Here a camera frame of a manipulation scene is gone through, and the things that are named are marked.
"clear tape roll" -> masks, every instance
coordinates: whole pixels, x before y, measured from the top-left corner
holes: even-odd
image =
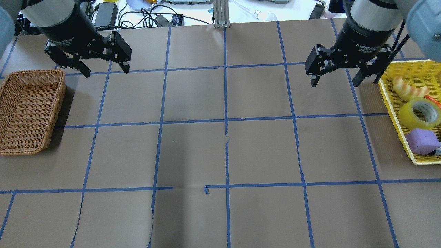
[[[418,118],[414,109],[420,111],[426,120]],[[441,123],[441,109],[426,98],[414,98],[398,110],[398,119],[411,131],[415,128],[431,129]]]

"light blue joint cover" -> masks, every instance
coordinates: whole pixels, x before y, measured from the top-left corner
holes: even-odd
[[[407,31],[427,58],[441,62],[441,4],[419,0],[407,15]]]
[[[0,58],[14,36],[15,26],[11,16],[0,6]]]

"metal bracket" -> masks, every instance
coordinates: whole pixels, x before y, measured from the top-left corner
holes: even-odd
[[[230,27],[228,0],[213,0],[214,27]]]

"white surface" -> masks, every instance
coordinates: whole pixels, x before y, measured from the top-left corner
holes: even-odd
[[[266,2],[266,1],[259,1],[259,0],[238,0],[243,6],[247,7],[248,9],[252,10],[260,10],[268,13],[274,13],[277,16],[277,19],[279,21],[287,21],[287,20],[306,20],[309,19],[309,16],[312,13],[312,10],[315,6],[315,4],[319,3],[316,0],[290,0],[287,4],[275,4],[273,2]],[[103,0],[97,0],[96,4],[102,3]],[[126,4],[126,0],[119,0],[117,2],[118,8],[121,9]],[[188,5],[188,4],[166,4],[163,3],[163,5],[167,5],[174,10],[178,14],[183,14],[185,16],[190,16],[193,18],[197,18],[200,20],[203,20],[208,23],[212,23],[212,14],[208,12],[209,9],[213,8],[213,4],[195,4],[195,5]],[[253,23],[253,22],[259,22],[259,20],[255,19],[252,15],[247,14],[244,12],[239,6],[237,6],[233,2],[229,2],[229,9],[230,9],[230,22],[231,23]],[[124,9],[123,12],[127,11],[133,11],[130,7],[127,7]],[[171,10],[164,8],[164,7],[157,7],[153,11],[154,13],[173,13]],[[172,18],[172,15],[165,15],[165,17],[170,21]],[[342,18],[346,17],[345,14],[337,14],[335,18]],[[130,13],[123,17],[122,20],[129,20],[136,24],[139,20],[141,20],[142,15],[137,13]],[[193,26],[193,25],[203,25],[203,23],[189,19],[184,18],[184,25],[185,26]]]

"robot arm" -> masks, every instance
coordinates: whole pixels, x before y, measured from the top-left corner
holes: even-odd
[[[385,45],[403,16],[409,36],[424,54],[441,61],[441,3],[438,0],[343,0],[347,19],[330,49],[315,45],[305,62],[305,70],[315,87],[323,74],[338,68],[360,68],[355,87],[368,76],[381,74],[393,59]],[[375,58],[372,65],[367,65]]]
[[[49,38],[45,52],[61,68],[78,69],[89,77],[90,69],[80,59],[98,57],[118,63],[129,73],[130,46],[116,31],[101,36],[74,0],[2,0],[0,20],[6,25],[0,27],[0,54],[14,34],[13,20],[20,10]]]

